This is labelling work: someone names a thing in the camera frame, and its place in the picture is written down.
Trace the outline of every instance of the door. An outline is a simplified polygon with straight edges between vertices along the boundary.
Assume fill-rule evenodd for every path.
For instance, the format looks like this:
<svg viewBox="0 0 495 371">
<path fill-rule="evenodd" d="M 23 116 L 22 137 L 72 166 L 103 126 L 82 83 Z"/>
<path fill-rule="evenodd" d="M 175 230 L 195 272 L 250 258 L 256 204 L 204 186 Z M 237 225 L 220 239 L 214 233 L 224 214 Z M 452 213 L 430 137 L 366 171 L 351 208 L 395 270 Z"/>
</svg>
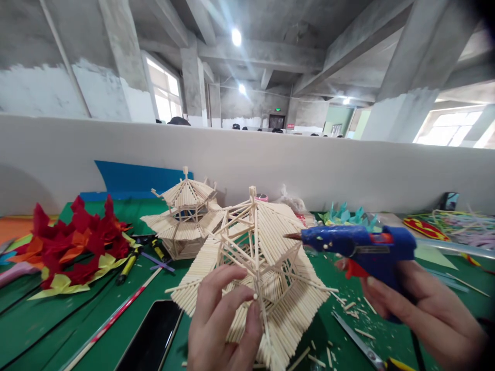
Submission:
<svg viewBox="0 0 495 371">
<path fill-rule="evenodd" d="M 285 124 L 285 116 L 280 115 L 270 115 L 270 120 L 268 121 L 268 128 L 270 129 L 283 129 Z"/>
</svg>

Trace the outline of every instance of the craft table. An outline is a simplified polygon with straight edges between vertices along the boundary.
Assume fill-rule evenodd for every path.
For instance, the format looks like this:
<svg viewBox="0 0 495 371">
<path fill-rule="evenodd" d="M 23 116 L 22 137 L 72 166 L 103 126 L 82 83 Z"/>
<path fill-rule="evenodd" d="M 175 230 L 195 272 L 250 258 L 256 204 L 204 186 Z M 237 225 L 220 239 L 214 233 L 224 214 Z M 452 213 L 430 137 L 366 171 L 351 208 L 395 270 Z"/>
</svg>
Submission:
<svg viewBox="0 0 495 371">
<path fill-rule="evenodd" d="M 70 204 L 67 204 L 60 219 L 69 222 L 72 217 Z M 158 214 L 166 210 L 166 205 L 159 199 L 140 199 L 115 201 L 115 214 L 120 221 L 133 223 L 135 234 L 151 234 L 152 231 L 139 220 L 143 215 Z M 91 214 L 103 214 L 103 202 L 86 203 Z M 340 304 L 334 297 L 320 308 L 313 323 L 296 351 L 298 356 L 313 340 L 317 351 L 310 354 L 328 363 L 326 356 L 327 341 L 333 342 L 332 352 L 336 361 L 333 367 L 338 371 L 373 369 L 355 344 L 331 316 L 335 309 L 351 326 L 361 329 L 376 337 L 376 341 L 364 338 L 365 342 L 383 358 L 392 356 L 417 369 L 409 329 L 383 321 L 371 312 L 363 299 L 359 281 L 356 278 L 346 280 L 343 273 L 333 267 L 333 254 L 320 254 L 310 257 L 315 270 L 325 285 L 338 288 L 338 294 L 347 298 L 348 303 L 355 301 L 358 307 L 367 312 L 360 314 L 356 320 L 343 314 Z M 459 271 L 449 272 L 469 282 L 487 293 L 493 293 L 495 276 L 482 272 L 460 257 L 449 257 Z M 487 269 L 495 270 L 495 262 L 478 259 Z M 192 260 L 177 261 L 172 264 L 174 274 L 161 272 L 147 287 L 139 298 L 129 307 L 110 330 L 98 341 L 91 351 L 79 362 L 75 370 L 114 370 L 146 312 L 155 300 L 169 299 L 165 294 L 167 288 L 177 286 L 187 272 Z M 419 260 L 423 266 L 440 272 L 447 268 Z M 39 290 L 39 275 L 22 277 L 0 290 L 0 333 L 2 334 L 2 351 L 0 352 L 0 370 L 58 370 L 83 343 L 91 337 L 96 329 L 150 276 L 150 267 L 154 265 L 144 257 L 139 257 L 130 272 L 127 282 L 115 285 L 116 272 L 108 274 L 92 285 L 90 291 L 74 295 L 59 295 L 42 300 L 26 301 Z M 9 266 L 0 267 L 0 272 Z M 485 297 L 474 290 L 469 293 L 457 292 L 461 300 L 476 317 L 495 321 L 492 298 Z M 163 370 L 179 370 L 181 363 L 187 360 L 187 336 L 190 318 L 184 316 L 179 325 L 172 347 L 167 356 Z M 428 369 L 439 370 L 440 367 L 423 350 Z M 298 367 L 300 370 L 310 368 L 306 358 Z"/>
</svg>

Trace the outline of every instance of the person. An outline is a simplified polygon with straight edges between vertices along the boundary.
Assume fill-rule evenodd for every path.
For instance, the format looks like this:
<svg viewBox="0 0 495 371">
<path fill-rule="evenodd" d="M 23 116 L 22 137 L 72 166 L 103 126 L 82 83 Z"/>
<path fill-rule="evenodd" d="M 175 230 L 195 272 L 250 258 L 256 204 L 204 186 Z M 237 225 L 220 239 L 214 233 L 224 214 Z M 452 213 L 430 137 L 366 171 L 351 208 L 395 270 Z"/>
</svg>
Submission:
<svg viewBox="0 0 495 371">
<path fill-rule="evenodd" d="M 336 262 L 345 270 L 346 259 Z M 365 298 L 377 313 L 391 314 L 409 326 L 424 348 L 445 369 L 473 369 L 487 343 L 487 335 L 456 294 L 415 261 L 401 261 L 397 270 L 413 304 L 373 277 L 360 278 Z M 245 268 L 222 265 L 206 276 L 197 292 L 196 309 L 189 328 L 189 371 L 253 368 L 263 335 L 259 303 L 254 291 L 238 285 L 222 296 L 222 289 L 248 274 Z M 245 332 L 239 344 L 226 343 L 236 310 L 251 301 Z"/>
<path fill-rule="evenodd" d="M 184 125 L 184 126 L 191 126 L 189 122 L 186 119 L 183 119 L 182 117 L 176 116 L 172 117 L 171 120 L 168 122 L 169 125 Z"/>
</svg>

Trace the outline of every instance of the ceiling light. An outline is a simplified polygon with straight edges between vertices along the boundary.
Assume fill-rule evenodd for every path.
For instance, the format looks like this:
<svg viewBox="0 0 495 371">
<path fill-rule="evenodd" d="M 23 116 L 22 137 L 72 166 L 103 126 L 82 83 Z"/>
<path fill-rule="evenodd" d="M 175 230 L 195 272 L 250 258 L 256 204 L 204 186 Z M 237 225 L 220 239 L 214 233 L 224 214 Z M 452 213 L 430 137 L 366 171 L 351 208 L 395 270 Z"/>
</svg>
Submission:
<svg viewBox="0 0 495 371">
<path fill-rule="evenodd" d="M 241 32 L 236 28 L 232 30 L 232 42 L 235 46 L 241 46 L 242 43 Z"/>
</svg>

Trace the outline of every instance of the glue gun nozzle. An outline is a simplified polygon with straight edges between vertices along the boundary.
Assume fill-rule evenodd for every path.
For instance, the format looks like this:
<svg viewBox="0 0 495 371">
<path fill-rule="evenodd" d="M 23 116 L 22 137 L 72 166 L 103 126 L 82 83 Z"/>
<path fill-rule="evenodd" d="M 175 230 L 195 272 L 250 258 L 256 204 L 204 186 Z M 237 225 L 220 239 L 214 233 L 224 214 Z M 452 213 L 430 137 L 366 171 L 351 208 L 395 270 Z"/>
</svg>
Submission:
<svg viewBox="0 0 495 371">
<path fill-rule="evenodd" d="M 289 233 L 284 235 L 285 238 L 290 238 L 292 240 L 301 240 L 301 233 Z"/>
</svg>

